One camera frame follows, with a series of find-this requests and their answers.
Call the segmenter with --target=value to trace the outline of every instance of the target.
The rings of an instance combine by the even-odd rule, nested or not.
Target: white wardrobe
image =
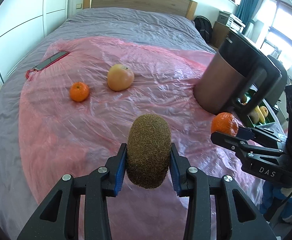
[[[0,81],[67,18],[67,0],[4,0],[0,5]]]

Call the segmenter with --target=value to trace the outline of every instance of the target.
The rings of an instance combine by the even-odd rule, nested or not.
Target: smartphone
[[[34,67],[34,69],[37,71],[40,71],[40,70],[48,67],[49,65],[52,65],[53,63],[60,60],[61,58],[67,56],[68,54],[69,54],[69,52],[67,52],[67,51],[60,51],[60,52],[54,54],[53,56],[51,56],[50,58],[39,63],[37,66]]]

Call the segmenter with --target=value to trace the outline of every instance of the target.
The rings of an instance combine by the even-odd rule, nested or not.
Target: kiwi fruit
[[[246,94],[243,94],[243,95],[242,95],[242,97],[240,98],[240,102],[241,102],[242,104],[244,104],[244,103],[247,102],[247,96],[246,96]]]
[[[256,124],[259,122],[259,115],[255,110],[253,110],[250,114],[248,114],[248,116],[250,117],[250,120],[253,124]]]
[[[143,188],[159,187],[170,160],[171,132],[168,123],[157,114],[136,118],[129,131],[126,172],[132,183]]]

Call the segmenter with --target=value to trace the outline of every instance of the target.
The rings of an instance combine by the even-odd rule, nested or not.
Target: mandarin orange
[[[220,113],[212,120],[211,133],[222,132],[232,136],[238,133],[238,123],[231,113]]]
[[[69,95],[74,101],[82,102],[89,96],[89,87],[83,82],[76,82],[71,86]]]

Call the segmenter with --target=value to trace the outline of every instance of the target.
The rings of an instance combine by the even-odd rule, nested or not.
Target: black backpack
[[[195,28],[203,37],[206,43],[212,39],[213,28],[210,21],[204,16],[197,16],[194,20]]]

